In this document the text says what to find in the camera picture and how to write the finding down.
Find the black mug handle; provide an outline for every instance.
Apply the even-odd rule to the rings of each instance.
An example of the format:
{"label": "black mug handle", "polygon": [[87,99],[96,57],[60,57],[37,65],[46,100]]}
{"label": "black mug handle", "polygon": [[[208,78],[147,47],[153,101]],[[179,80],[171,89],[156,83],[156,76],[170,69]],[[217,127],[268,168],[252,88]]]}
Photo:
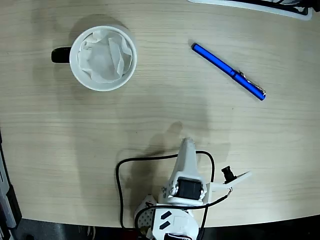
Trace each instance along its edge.
{"label": "black mug handle", "polygon": [[51,52],[51,61],[56,64],[68,64],[71,47],[58,47]]}

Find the tissue paper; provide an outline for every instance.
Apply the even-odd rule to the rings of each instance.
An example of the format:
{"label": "tissue paper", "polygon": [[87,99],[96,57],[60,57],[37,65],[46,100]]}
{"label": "tissue paper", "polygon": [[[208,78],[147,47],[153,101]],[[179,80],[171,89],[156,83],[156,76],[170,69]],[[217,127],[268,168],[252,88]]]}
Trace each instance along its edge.
{"label": "tissue paper", "polygon": [[133,54],[127,40],[111,30],[97,30],[81,44],[78,53],[80,69],[98,83],[112,83],[126,74]]}

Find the wood grain surface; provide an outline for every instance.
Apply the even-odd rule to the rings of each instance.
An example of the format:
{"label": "wood grain surface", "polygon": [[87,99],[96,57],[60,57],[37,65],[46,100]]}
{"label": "wood grain surface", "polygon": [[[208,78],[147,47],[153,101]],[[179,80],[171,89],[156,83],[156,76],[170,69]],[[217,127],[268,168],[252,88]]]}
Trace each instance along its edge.
{"label": "wood grain surface", "polygon": [[[94,92],[50,55],[109,23],[135,35],[138,65],[123,87]],[[0,127],[24,218],[119,227],[116,164],[176,153],[184,137],[212,153],[216,181],[229,165],[253,172],[210,209],[207,227],[320,214],[319,14],[301,21],[186,0],[2,0],[0,29]],[[266,99],[192,52],[193,42],[242,70]],[[174,162],[123,166],[128,227]],[[198,167],[209,180],[205,156]]]}

